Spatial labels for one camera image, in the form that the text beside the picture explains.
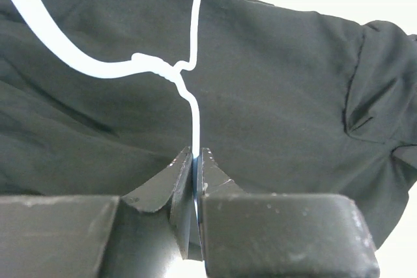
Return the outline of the black trousers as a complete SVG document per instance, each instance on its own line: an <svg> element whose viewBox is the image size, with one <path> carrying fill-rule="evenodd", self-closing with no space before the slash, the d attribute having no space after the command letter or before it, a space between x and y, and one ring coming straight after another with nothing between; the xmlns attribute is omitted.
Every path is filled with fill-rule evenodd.
<svg viewBox="0 0 417 278"><path fill-rule="evenodd" d="M189 54L192 0L42 0L85 53ZM202 0L201 144L251 193L340 193L381 246L416 181L416 38L257 0ZM190 144L190 107L151 73L62 63L1 0L1 193L124 195Z"/></svg>

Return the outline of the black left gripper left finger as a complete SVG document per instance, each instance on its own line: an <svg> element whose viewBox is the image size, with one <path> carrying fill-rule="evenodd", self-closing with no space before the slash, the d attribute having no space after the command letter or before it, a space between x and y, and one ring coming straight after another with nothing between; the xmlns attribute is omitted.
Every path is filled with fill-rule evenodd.
<svg viewBox="0 0 417 278"><path fill-rule="evenodd" d="M125 196L1 197L2 277L165 277L188 256L193 156Z"/></svg>

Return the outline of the translucent blue clothes hanger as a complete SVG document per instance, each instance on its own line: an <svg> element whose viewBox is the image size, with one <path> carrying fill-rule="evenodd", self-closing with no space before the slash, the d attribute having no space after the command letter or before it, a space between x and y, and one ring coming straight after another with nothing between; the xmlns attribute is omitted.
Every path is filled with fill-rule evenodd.
<svg viewBox="0 0 417 278"><path fill-rule="evenodd" d="M42 0L11 0L36 37L61 61L75 71L98 79L117 79L142 73L156 74L173 84L179 96L185 99L192 114L193 183L196 183L197 160L201 148L201 121L199 104L187 89L183 71L192 71L197 65L199 13L202 0L193 0L190 20L190 58L170 65L159 57L136 52L127 61L104 62L80 50L57 26Z"/></svg>

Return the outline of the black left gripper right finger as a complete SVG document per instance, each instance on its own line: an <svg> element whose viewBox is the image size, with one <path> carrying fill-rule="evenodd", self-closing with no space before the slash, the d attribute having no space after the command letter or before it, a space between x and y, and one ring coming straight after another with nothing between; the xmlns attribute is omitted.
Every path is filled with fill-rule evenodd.
<svg viewBox="0 0 417 278"><path fill-rule="evenodd" d="M378 277L370 231L334 194L247 193L205 148L195 177L209 277Z"/></svg>

